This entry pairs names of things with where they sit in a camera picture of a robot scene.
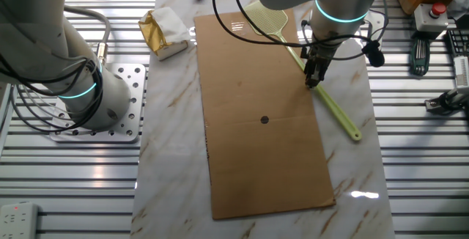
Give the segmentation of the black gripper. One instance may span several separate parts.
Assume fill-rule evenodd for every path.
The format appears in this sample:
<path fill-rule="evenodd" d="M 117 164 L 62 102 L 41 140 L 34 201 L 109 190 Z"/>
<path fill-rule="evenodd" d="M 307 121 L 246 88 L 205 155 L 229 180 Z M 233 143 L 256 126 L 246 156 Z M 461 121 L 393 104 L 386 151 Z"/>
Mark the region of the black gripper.
<path fill-rule="evenodd" d="M 305 85 L 317 87 L 324 80 L 325 65 L 311 63 L 314 59 L 325 59 L 331 62 L 338 49 L 338 44 L 320 43 L 319 45 L 305 44 L 302 47 L 302 59 L 304 61 Z"/>

